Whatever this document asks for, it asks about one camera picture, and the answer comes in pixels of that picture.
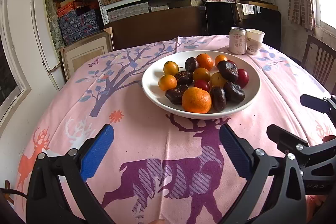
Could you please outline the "person's right hand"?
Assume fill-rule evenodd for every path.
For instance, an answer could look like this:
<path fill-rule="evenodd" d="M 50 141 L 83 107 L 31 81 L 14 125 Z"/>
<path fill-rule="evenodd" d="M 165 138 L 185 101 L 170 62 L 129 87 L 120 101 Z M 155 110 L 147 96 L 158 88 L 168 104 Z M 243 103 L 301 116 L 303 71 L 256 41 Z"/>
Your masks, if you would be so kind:
<path fill-rule="evenodd" d="M 307 207 L 307 221 L 309 221 L 313 215 L 314 211 L 322 206 L 322 204 L 328 198 L 328 195 L 306 195 L 306 207 Z"/>

